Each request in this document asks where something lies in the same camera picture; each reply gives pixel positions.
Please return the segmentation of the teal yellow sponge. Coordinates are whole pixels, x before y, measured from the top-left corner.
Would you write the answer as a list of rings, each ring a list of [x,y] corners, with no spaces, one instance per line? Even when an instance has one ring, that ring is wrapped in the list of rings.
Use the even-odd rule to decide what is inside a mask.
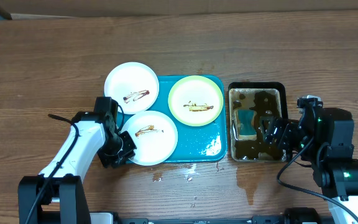
[[[257,133],[253,126],[255,111],[238,110],[237,111],[237,135],[238,140],[253,141],[257,139]]]

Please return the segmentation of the white plate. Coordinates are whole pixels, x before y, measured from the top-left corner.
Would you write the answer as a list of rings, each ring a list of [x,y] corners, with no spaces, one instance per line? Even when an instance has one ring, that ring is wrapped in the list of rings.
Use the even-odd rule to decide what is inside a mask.
[[[157,100],[159,81],[155,72],[139,62],[126,62],[112,69],[104,82],[104,96],[122,106],[124,114],[149,109]]]
[[[143,111],[131,116],[124,124],[136,149],[130,161],[141,166],[154,166],[166,161],[178,143],[174,122],[158,111]]]

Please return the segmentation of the yellow-green rimmed plate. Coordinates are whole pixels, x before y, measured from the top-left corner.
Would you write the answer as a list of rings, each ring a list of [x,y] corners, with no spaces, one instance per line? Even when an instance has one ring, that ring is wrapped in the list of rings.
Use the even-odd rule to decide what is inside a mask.
[[[212,123],[221,113],[224,98],[212,79],[191,75],[177,81],[168,94],[168,108],[179,122],[188,126]]]

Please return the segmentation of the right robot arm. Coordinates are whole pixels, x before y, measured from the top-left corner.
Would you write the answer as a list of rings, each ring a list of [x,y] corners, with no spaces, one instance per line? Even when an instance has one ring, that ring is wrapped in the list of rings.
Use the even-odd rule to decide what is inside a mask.
[[[280,185],[325,200],[335,223],[358,223],[358,159],[353,157],[354,120],[350,112],[303,108],[298,121],[263,117],[260,127],[267,144],[288,154],[288,162],[277,175]],[[280,179],[297,159],[309,163],[320,192]]]

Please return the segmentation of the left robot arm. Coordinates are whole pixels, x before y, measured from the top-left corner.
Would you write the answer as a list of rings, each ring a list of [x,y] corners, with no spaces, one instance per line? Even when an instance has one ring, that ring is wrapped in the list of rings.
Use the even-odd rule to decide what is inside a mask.
[[[115,223],[112,212],[89,210],[83,181],[95,155],[103,166],[118,167],[134,156],[129,133],[117,130],[109,113],[77,113],[70,133],[48,166],[25,176],[18,186],[20,223]]]

